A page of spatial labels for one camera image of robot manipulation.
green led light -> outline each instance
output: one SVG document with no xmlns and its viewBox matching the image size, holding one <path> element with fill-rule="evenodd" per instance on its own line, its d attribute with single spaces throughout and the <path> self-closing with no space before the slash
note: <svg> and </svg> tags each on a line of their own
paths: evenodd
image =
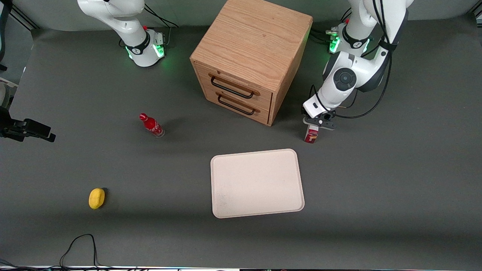
<svg viewBox="0 0 482 271">
<path fill-rule="evenodd" d="M 129 54 L 129 58 L 132 59 L 132 55 L 131 55 L 131 52 L 129 51 L 129 49 L 127 49 L 127 46 L 125 47 L 125 50 L 127 51 L 127 53 Z"/>
<path fill-rule="evenodd" d="M 338 44 L 340 44 L 340 38 L 336 37 L 332 42 L 330 43 L 330 52 L 336 53 L 336 49 L 338 48 Z"/>
<path fill-rule="evenodd" d="M 366 41 L 365 49 L 363 49 L 363 52 L 366 52 L 366 49 L 368 49 L 368 44 L 370 43 L 370 39 Z"/>
<path fill-rule="evenodd" d="M 153 44 L 152 47 L 153 47 L 154 50 L 156 51 L 156 54 L 157 54 L 157 56 L 158 56 L 159 58 L 161 58 L 161 57 L 164 56 L 164 46 Z"/>
</svg>

gray wall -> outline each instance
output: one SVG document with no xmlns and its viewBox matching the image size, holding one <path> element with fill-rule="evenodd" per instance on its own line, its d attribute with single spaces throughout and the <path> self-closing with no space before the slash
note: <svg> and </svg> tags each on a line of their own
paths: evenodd
<svg viewBox="0 0 482 271">
<path fill-rule="evenodd" d="M 315 21 L 339 19 L 349 7 L 346 0 L 269 0 L 313 16 Z M 23 12 L 43 28 L 76 31 L 108 27 L 87 17 L 76 0 L 14 0 Z M 210 25 L 226 0 L 146 0 L 161 17 L 179 25 Z M 415 0 L 410 20 L 446 19 L 466 13 L 477 0 Z M 159 26 L 147 12 L 138 16 L 142 24 Z"/>
<path fill-rule="evenodd" d="M 20 82 L 32 44 L 30 31 L 9 16 L 5 26 L 5 56 L 1 61 L 8 69 L 0 72 L 0 77 L 16 84 Z"/>
</svg>

plastic tray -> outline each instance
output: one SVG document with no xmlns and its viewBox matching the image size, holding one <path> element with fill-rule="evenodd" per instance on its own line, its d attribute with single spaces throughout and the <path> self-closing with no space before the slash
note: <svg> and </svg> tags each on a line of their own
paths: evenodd
<svg viewBox="0 0 482 271">
<path fill-rule="evenodd" d="M 211 187 L 217 218 L 296 212 L 305 206 L 292 149 L 214 156 Z"/>
</svg>

drawer handle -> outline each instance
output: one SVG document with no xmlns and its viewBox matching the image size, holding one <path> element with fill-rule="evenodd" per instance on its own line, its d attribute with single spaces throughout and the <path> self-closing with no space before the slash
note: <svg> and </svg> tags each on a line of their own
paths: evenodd
<svg viewBox="0 0 482 271">
<path fill-rule="evenodd" d="M 215 82 L 214 82 L 214 79 L 215 79 L 215 77 L 212 76 L 212 77 L 211 77 L 211 84 L 213 84 L 213 86 L 215 86 L 215 87 L 218 87 L 218 88 L 220 88 L 220 89 L 222 89 L 222 90 L 226 90 L 226 91 L 228 91 L 228 92 L 231 92 L 231 93 L 233 93 L 233 94 L 235 94 L 235 95 L 238 95 L 239 97 L 243 97 L 243 98 L 245 98 L 245 99 L 251 99 L 251 98 L 253 98 L 254 92 L 252 92 L 252 91 L 251 91 L 251 94 L 250 94 L 249 96 L 246 96 L 246 95 L 241 94 L 241 93 L 239 93 L 239 92 L 237 92 L 237 91 L 234 91 L 234 90 L 229 89 L 229 88 L 227 88 L 227 87 L 225 87 L 225 86 L 222 86 L 222 85 L 220 85 L 220 84 L 218 84 L 218 83 L 215 83 Z"/>
<path fill-rule="evenodd" d="M 254 112 L 255 112 L 254 109 L 253 109 L 253 111 L 248 112 L 248 111 L 244 111 L 243 109 L 239 109 L 239 108 L 237 108 L 236 106 L 232 106 L 232 105 L 228 104 L 227 102 L 223 102 L 223 101 L 221 101 L 221 95 L 218 95 L 218 96 L 217 96 L 217 101 L 218 101 L 220 104 L 222 104 L 222 105 L 225 105 L 225 106 L 227 106 L 227 107 L 230 107 L 230 108 L 232 108 L 232 109 L 234 109 L 234 110 L 237 110 L 237 111 L 239 111 L 239 112 L 241 112 L 241 113 L 243 113 L 243 114 L 245 114 L 245 115 L 248 115 L 248 116 L 253 115 Z"/>
</svg>

red can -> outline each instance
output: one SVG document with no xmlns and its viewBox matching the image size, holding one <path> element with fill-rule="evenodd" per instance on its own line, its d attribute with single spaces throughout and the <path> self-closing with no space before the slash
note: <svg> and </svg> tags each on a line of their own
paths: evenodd
<svg viewBox="0 0 482 271">
<path fill-rule="evenodd" d="M 154 118 L 151 118 L 144 113 L 140 114 L 139 118 L 144 123 L 144 127 L 155 137 L 162 137 L 164 135 L 165 131 Z"/>
<path fill-rule="evenodd" d="M 316 138 L 318 137 L 318 129 L 319 128 L 315 125 L 308 125 L 305 135 L 305 142 L 311 144 L 315 143 Z"/>
</svg>

